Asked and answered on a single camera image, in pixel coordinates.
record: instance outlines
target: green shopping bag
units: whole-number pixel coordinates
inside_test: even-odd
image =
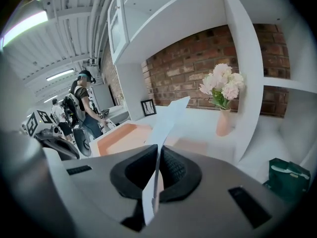
[[[275,158],[269,161],[268,180],[264,186],[287,201],[299,200],[309,187],[311,174],[293,162]]]

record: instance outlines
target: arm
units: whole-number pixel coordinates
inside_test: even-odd
[[[103,120],[89,107],[89,98],[87,96],[81,99],[84,105],[84,109],[93,119],[97,120],[100,123],[103,123]]]

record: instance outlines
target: black picture frame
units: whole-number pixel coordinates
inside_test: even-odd
[[[141,101],[141,106],[143,109],[144,116],[148,117],[151,115],[156,115],[157,110],[155,109],[153,99]]]

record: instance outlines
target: person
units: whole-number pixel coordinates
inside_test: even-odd
[[[69,142],[72,143],[71,128],[69,127],[69,125],[66,122],[63,109],[57,103],[57,99],[53,99],[52,104],[53,104],[52,115],[55,115],[55,117],[57,119],[57,125],[63,131],[66,140],[68,140]]]
[[[98,122],[105,127],[107,121],[100,118],[89,106],[89,94],[87,88],[89,88],[91,82],[92,76],[90,72],[88,70],[81,71],[78,78],[73,82],[70,93],[78,99],[80,110],[85,111],[85,120],[82,122],[83,129],[94,138],[98,138],[102,135]]]

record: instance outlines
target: white paper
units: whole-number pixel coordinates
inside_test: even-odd
[[[177,101],[172,101],[162,113],[158,114],[157,122],[145,142],[146,145],[158,145],[155,172],[142,192],[142,207],[146,225],[151,222],[157,212],[159,208],[158,195],[164,190],[163,178],[159,172],[160,151],[175,123],[185,113],[189,100],[190,97],[185,97]]]

